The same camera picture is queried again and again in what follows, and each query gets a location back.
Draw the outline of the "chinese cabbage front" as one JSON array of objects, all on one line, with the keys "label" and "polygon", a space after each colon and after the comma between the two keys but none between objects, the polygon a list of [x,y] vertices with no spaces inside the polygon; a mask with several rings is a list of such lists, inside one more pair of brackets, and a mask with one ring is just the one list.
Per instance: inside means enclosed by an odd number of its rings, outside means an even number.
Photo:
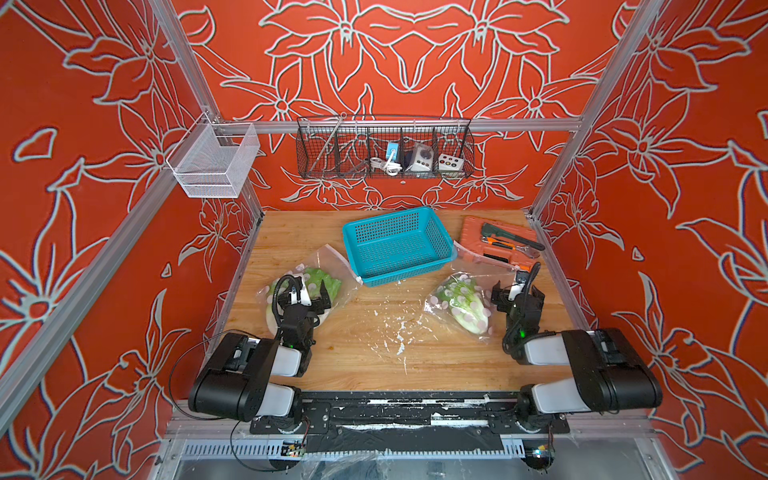
[{"label": "chinese cabbage front", "polygon": [[342,281],[331,276],[321,268],[305,267],[303,270],[289,271],[288,275],[300,276],[302,278],[311,299],[320,297],[320,284],[322,281],[325,282],[332,303],[336,301],[336,298],[341,291]]}]

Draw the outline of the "chinese cabbage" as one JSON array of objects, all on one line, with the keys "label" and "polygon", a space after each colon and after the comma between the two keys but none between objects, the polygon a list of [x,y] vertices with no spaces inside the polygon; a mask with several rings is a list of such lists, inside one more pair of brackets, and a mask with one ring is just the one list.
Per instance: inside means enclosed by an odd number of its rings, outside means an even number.
[{"label": "chinese cabbage", "polygon": [[489,331],[491,310],[485,291],[465,272],[447,277],[429,295],[425,310],[477,337]]},{"label": "chinese cabbage", "polygon": [[322,281],[325,282],[332,303],[336,301],[336,298],[341,291],[342,281],[331,276],[321,268],[305,267],[303,270],[289,271],[288,275],[300,276],[302,278],[311,299],[320,297],[320,284]]}]

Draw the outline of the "clear zipper bag pink dots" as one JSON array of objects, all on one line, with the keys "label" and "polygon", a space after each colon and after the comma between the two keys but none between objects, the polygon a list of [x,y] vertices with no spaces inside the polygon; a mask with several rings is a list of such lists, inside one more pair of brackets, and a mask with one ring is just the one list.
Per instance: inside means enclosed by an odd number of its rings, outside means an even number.
[{"label": "clear zipper bag pink dots", "polygon": [[320,298],[321,284],[325,285],[331,308],[319,315],[320,326],[354,299],[363,286],[362,279],[353,272],[347,259],[329,244],[323,245],[285,274],[301,277],[311,300]]}]

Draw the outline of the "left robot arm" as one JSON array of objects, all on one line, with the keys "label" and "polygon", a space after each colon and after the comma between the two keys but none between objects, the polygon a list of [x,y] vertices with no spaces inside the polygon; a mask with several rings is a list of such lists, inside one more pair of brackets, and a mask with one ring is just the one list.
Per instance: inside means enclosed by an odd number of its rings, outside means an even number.
[{"label": "left robot arm", "polygon": [[241,422],[258,417],[291,425],[302,421],[301,391],[271,379],[305,374],[315,345],[314,330],[332,300],[325,282],[312,295],[302,278],[285,275],[274,287],[271,307],[274,336],[226,332],[192,384],[189,410]]}]

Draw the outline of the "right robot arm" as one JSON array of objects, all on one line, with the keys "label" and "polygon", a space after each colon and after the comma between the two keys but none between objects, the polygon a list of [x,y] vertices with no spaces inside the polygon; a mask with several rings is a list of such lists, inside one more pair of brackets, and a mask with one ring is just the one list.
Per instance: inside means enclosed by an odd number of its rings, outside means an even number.
[{"label": "right robot arm", "polygon": [[542,331],[544,295],[535,287],[496,284],[491,303],[506,314],[507,355],[521,365],[570,369],[565,379],[522,387],[522,416],[652,409],[662,403],[659,380],[620,330]]}]

